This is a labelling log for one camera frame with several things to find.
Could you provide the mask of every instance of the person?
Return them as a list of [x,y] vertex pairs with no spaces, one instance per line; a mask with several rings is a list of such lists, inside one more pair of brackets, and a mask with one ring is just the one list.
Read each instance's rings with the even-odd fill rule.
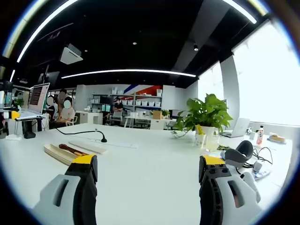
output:
[[114,111],[115,112],[122,112],[123,111],[123,104],[120,101],[120,98],[117,97],[117,102],[114,104]]
[[66,89],[61,89],[60,90],[60,95],[57,97],[57,104],[58,104],[58,115],[61,115],[62,109],[64,108],[64,102],[65,98],[67,96],[67,90]]
[[49,127],[53,128],[61,128],[66,126],[66,122],[72,121],[75,117],[75,110],[72,107],[72,98],[66,97],[64,101],[64,107],[61,111],[61,114],[57,121],[50,121]]
[[57,105],[57,99],[50,95],[47,98],[47,105],[49,109],[52,109],[53,111],[49,112],[50,120],[55,120],[58,118],[58,105]]

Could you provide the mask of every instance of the plastic bottle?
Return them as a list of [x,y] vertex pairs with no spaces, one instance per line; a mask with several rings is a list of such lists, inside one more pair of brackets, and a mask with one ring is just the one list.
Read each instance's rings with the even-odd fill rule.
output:
[[261,145],[262,142],[263,142],[263,126],[261,126],[261,128],[259,128],[259,130],[258,130],[256,144],[257,145]]

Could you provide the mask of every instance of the white table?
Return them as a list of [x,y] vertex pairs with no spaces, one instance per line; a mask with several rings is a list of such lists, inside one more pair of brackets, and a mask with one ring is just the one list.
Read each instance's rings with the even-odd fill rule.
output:
[[76,111],[80,114],[80,123],[90,123],[90,124],[102,124],[103,123],[103,113],[102,112],[85,112]]
[[[95,124],[79,124],[61,130],[79,132],[95,128],[103,131],[108,140],[107,144],[95,143],[107,149],[97,158],[97,224],[199,224],[200,151],[193,147],[193,132],[174,139],[170,131]],[[26,207],[32,208],[39,201],[43,187],[67,169],[66,165],[47,155],[43,145],[68,144],[69,140],[88,141],[82,137],[102,138],[99,133],[66,136],[49,130],[37,132],[33,139],[0,140],[3,169]],[[235,148],[241,140],[243,137],[222,137],[220,144]],[[275,167],[273,173],[258,182],[263,208],[278,197],[292,152],[290,140],[287,145],[265,144],[276,150],[271,149]],[[262,156],[268,158],[267,152]]]
[[[127,123],[128,123],[128,119],[130,119],[130,123],[129,123],[129,127],[131,127],[131,121],[132,119],[135,119],[135,120],[157,120],[157,119],[154,119],[152,116],[125,116],[126,118],[126,121],[125,121],[125,124],[124,124],[124,127],[127,126]],[[164,122],[176,122],[176,120],[172,120],[172,119],[160,119]]]

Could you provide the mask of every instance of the window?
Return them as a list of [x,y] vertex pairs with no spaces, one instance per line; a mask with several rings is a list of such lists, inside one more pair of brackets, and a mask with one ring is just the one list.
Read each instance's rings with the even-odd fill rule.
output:
[[300,125],[300,67],[286,38],[271,22],[234,51],[240,91],[240,117]]
[[198,98],[204,101],[206,93],[215,94],[220,100],[224,99],[222,71],[219,61],[199,76]]

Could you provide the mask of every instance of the cardboard box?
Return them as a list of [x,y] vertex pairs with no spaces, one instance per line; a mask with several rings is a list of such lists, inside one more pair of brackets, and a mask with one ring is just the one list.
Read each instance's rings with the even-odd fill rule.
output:
[[162,118],[162,112],[161,111],[153,111],[153,118],[156,120],[160,120]]

